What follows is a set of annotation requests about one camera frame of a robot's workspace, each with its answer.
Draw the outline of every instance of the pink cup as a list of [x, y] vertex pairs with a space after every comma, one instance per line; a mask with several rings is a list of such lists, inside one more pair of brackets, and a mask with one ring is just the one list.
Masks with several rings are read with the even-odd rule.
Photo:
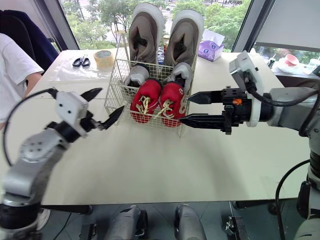
[[284, 58], [284, 63], [290, 67], [294, 67], [299, 64], [299, 60], [298, 60], [298, 58], [296, 58], [292, 54], [287, 54]]

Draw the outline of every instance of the white wall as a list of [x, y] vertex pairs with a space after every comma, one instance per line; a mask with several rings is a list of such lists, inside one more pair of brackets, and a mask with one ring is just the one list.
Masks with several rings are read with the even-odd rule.
[[276, 0], [256, 42], [320, 49], [320, 0]]
[[25, 12], [47, 38], [52, 38], [50, 30], [33, 0], [0, 0], [0, 10], [17, 10]]

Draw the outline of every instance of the tape roll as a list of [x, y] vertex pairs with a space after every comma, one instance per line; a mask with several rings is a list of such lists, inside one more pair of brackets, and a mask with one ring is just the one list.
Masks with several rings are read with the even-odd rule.
[[94, 54], [94, 59], [96, 61], [96, 67], [98, 69], [105, 69], [111, 67], [114, 64], [114, 58], [110, 51], [101, 50]]

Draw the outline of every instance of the red sneaker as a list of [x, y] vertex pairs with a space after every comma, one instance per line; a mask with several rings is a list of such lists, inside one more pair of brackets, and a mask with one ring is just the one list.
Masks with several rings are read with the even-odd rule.
[[178, 127], [181, 122], [178, 120], [186, 115], [186, 97], [181, 85], [176, 82], [167, 83], [160, 96], [162, 107], [162, 119], [167, 127]]
[[131, 116], [133, 119], [140, 123], [145, 124], [149, 122], [152, 115], [157, 108], [159, 102], [159, 96], [161, 93], [161, 86], [159, 82], [154, 79], [146, 80], [138, 89], [138, 92], [135, 94], [130, 110], [134, 111], [131, 112]]

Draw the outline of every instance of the dark blue jacket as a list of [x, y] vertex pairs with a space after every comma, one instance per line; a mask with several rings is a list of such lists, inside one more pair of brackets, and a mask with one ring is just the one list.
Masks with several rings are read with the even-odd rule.
[[31, 21], [25, 12], [5, 10], [3, 13], [6, 15], [15, 16], [24, 23], [30, 37], [35, 61], [41, 68], [43, 68], [43, 70], [46, 71], [59, 55], [57, 50], [49, 42], [40, 28], [33, 21]]

